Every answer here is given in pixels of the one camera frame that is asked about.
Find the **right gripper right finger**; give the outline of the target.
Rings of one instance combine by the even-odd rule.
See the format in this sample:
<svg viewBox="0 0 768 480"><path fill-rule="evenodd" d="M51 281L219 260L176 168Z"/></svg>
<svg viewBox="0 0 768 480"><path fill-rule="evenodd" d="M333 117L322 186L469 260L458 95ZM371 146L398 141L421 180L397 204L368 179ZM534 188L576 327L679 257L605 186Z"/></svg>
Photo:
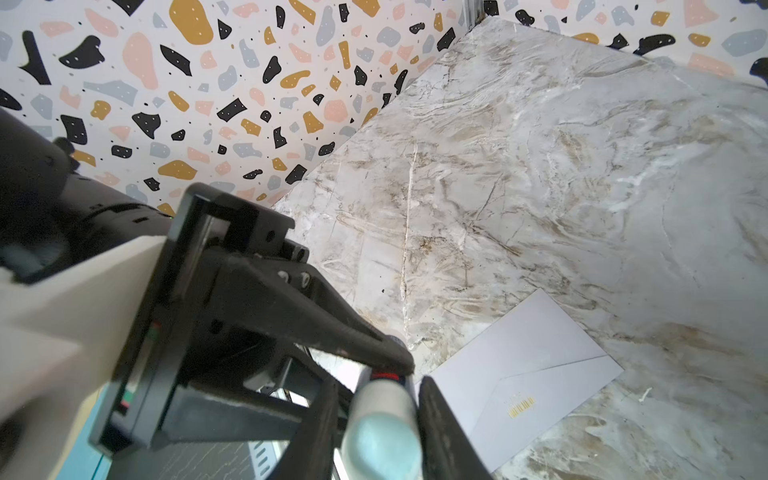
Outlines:
<svg viewBox="0 0 768 480"><path fill-rule="evenodd" d="M491 480L432 377L425 376L418 394L418 426L426 480Z"/></svg>

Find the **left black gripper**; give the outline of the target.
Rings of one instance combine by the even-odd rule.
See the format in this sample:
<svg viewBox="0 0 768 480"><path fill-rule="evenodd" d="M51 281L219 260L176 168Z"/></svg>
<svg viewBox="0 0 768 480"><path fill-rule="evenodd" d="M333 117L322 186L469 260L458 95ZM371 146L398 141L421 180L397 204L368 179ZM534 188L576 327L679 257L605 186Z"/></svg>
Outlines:
<svg viewBox="0 0 768 480"><path fill-rule="evenodd" d="M93 424L103 453L175 443L289 441L323 383L299 344L409 375L408 350L367 322L287 239L294 221L202 183L183 195ZM264 341L255 346L255 337Z"/></svg>

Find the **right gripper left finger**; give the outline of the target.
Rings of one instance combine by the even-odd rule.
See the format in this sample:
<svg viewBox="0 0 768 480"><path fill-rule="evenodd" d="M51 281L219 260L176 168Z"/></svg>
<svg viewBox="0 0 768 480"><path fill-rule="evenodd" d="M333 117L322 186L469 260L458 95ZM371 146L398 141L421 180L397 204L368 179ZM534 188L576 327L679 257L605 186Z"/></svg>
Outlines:
<svg viewBox="0 0 768 480"><path fill-rule="evenodd" d="M338 384L326 379L269 479L331 479L338 410Z"/></svg>

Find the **blue white glue stick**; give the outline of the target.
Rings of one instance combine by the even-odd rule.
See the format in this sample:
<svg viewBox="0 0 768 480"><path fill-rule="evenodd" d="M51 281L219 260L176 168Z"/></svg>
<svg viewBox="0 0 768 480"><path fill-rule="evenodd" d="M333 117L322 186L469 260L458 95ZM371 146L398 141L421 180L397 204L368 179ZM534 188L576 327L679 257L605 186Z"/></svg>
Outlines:
<svg viewBox="0 0 768 480"><path fill-rule="evenodd" d="M408 376L366 367L342 439L350 479L416 479L422 467L417 403Z"/></svg>

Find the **pale lilac envelope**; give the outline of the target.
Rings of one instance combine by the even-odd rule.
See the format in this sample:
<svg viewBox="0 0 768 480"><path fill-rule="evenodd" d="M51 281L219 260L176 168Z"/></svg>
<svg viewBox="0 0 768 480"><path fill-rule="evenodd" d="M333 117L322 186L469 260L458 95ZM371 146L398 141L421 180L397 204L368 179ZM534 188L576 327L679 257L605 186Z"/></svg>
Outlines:
<svg viewBox="0 0 768 480"><path fill-rule="evenodd" d="M429 372L479 466L481 479L616 379L622 367L543 290Z"/></svg>

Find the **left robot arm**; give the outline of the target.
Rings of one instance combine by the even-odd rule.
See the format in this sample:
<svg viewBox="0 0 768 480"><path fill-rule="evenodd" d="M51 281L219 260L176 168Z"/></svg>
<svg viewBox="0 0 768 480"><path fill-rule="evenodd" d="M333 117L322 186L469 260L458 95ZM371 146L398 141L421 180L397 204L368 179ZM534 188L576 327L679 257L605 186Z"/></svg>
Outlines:
<svg viewBox="0 0 768 480"><path fill-rule="evenodd" d="M169 215L82 176L74 153L2 114L1 258L31 283L160 236L90 437L105 454L290 439L306 411L274 393L313 399L332 381L314 349L413 372L288 238L290 217L203 183Z"/></svg>

